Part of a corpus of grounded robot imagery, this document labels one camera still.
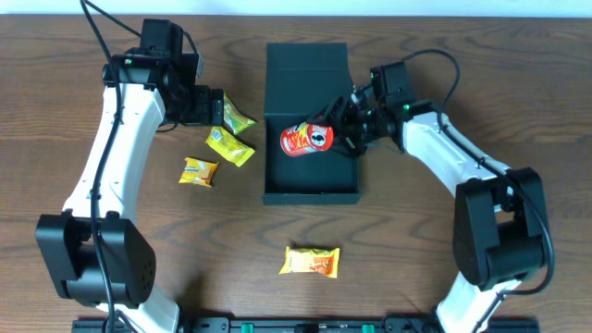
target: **candy wrapper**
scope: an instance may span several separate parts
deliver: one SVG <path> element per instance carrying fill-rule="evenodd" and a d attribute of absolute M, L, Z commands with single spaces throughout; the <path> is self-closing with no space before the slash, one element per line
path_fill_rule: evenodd
<path fill-rule="evenodd" d="M 237 135 L 248 129 L 257 122 L 249 119 L 239 113 L 236 106 L 230 101 L 226 92 L 224 92 L 224 122 L 232 130 L 232 134 Z"/>
<path fill-rule="evenodd" d="M 339 248 L 333 251 L 286 248 L 286 263 L 279 274 L 316 272 L 337 278 Z"/>
<path fill-rule="evenodd" d="M 187 165 L 181 174 L 179 184 L 198 184 L 211 188 L 210 181 L 218 163 L 204 162 L 195 158 L 186 157 Z"/>
<path fill-rule="evenodd" d="M 212 127 L 205 143 L 237 167 L 242 166 L 255 153 L 253 148 L 238 141 L 220 126 Z"/>

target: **soda can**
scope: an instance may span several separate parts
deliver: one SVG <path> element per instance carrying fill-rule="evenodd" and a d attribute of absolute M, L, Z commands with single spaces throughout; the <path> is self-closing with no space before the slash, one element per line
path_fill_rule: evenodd
<path fill-rule="evenodd" d="M 284 153 L 296 157 L 315 152 L 324 152 L 333 144 L 333 129 L 303 122 L 281 132 L 280 144 Z"/>

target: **wooden tabletop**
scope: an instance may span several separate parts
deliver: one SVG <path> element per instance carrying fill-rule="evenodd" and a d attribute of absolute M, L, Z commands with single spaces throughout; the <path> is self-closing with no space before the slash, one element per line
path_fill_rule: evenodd
<path fill-rule="evenodd" d="M 156 251 L 157 283 L 189 310 L 241 316 L 425 313 L 448 293 L 453 200 L 418 160 L 387 149 L 362 159 L 351 206 L 263 206 L 265 45 L 348 44 L 354 82 L 424 48 L 458 58 L 448 114 L 477 146 L 545 186 L 555 279 L 511 297 L 497 315 L 535 315 L 544 332 L 592 329 L 592 24 L 530 18 L 166 17 L 205 59 L 202 84 L 223 88 L 259 124 L 241 168 L 204 144 L 209 129 L 157 134 L 143 173 L 138 225 Z M 142 17 L 122 17 L 140 29 Z M 138 39 L 96 18 L 112 53 Z M 0 330 L 66 331 L 103 315 L 57 297 L 34 239 L 77 184 L 103 106 L 105 59 L 83 16 L 0 18 Z M 421 96 L 441 101 L 453 71 L 436 56 L 409 64 Z M 215 187 L 178 185 L 185 156 L 220 161 Z M 339 246 L 339 278 L 278 276 L 292 242 Z M 534 286 L 542 278 L 521 288 Z"/>

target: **robotic arm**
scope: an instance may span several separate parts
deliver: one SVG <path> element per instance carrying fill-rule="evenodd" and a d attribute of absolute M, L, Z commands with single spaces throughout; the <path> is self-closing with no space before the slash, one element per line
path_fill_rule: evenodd
<path fill-rule="evenodd" d="M 223 92 L 194 85 L 201 57 L 181 52 L 182 36 L 182 29 L 170 21 L 147 19 L 141 46 L 112 58 L 119 81 L 105 66 L 103 116 L 87 165 L 62 214 L 42 215 L 36 229 L 43 259 L 61 298 L 108 311 L 106 282 L 88 240 L 93 222 L 93 178 L 115 121 L 117 84 L 125 111 L 118 120 L 119 130 L 100 177 L 96 220 L 101 234 L 94 241 L 102 244 L 113 302 L 129 329 L 253 333 L 264 327 L 267 333 L 400 333 L 412 332 L 412 328 L 417 331 L 419 326 L 424 331 L 470 333 L 487 328 L 500 301 L 521 281 L 540 267 L 551 266 L 552 245 L 538 175 L 529 168 L 512 170 L 486 156 L 450 124 L 438 105 L 415 101 L 405 65 L 400 62 L 372 68 L 372 83 L 354 91 L 347 102 L 337 101 L 321 121 L 334 127 L 353 156 L 363 154 L 369 142 L 390 137 L 403 152 L 426 164 L 455 196 L 453 251 L 461 272 L 438 306 L 436 319 L 404 317 L 391 324 L 396 319 L 391 318 L 386 325 L 367 321 L 187 319 L 154 285 L 154 250 L 135 227 L 142 172 L 158 127 L 166 123 L 222 123 Z M 371 105 L 372 94 L 376 105 Z M 478 162 L 474 156 L 480 156 Z M 520 187 L 521 195 L 504 177 Z M 514 212 L 513 221 L 498 225 L 495 212 L 499 210 Z M 87 324 L 75 323 L 73 331 L 94 332 L 101 327 Z M 506 321 L 497 321 L 493 327 L 496 332 L 537 330 L 532 325 Z"/>

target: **snack packet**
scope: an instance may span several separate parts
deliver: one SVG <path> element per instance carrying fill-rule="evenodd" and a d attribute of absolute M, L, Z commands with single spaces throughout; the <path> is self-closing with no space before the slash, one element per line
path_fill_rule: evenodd
<path fill-rule="evenodd" d="M 253 148 L 238 141 L 220 126 L 212 127 L 205 143 L 237 167 L 242 166 L 255 153 Z"/>
<path fill-rule="evenodd" d="M 232 130 L 232 134 L 237 135 L 248 129 L 257 122 L 249 119 L 239 113 L 236 106 L 230 101 L 226 92 L 224 92 L 224 122 Z"/>
<path fill-rule="evenodd" d="M 286 263 L 279 274 L 316 272 L 337 278 L 339 248 L 333 251 L 286 247 Z"/>
<path fill-rule="evenodd" d="M 181 174 L 179 184 L 198 184 L 211 188 L 210 181 L 218 163 L 209 163 L 195 158 L 185 157 L 187 165 Z"/>

